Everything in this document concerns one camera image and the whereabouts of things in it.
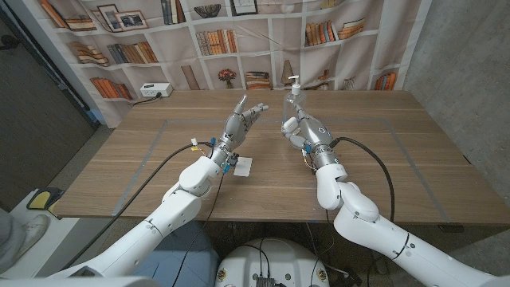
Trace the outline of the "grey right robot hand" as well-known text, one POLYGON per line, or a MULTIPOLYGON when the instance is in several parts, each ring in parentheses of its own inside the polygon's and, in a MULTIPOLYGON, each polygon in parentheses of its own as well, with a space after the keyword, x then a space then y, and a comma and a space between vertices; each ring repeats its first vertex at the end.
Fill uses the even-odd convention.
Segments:
POLYGON ((331 133, 318 119, 306 113, 298 104, 292 107, 296 115, 282 124, 282 133, 295 148, 308 155, 315 169, 337 164, 335 152, 329 146, 333 141, 331 133))

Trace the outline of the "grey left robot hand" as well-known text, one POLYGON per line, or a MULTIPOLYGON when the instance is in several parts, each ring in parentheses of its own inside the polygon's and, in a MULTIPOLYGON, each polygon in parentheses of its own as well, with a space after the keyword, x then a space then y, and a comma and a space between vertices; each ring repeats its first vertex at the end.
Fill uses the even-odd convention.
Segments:
POLYGON ((221 166, 233 151, 245 140, 253 124, 260 118, 263 111, 269 109, 268 105, 259 103, 250 109, 244 110, 248 97, 244 95, 227 117, 225 127, 218 143, 211 152, 210 158, 221 166))

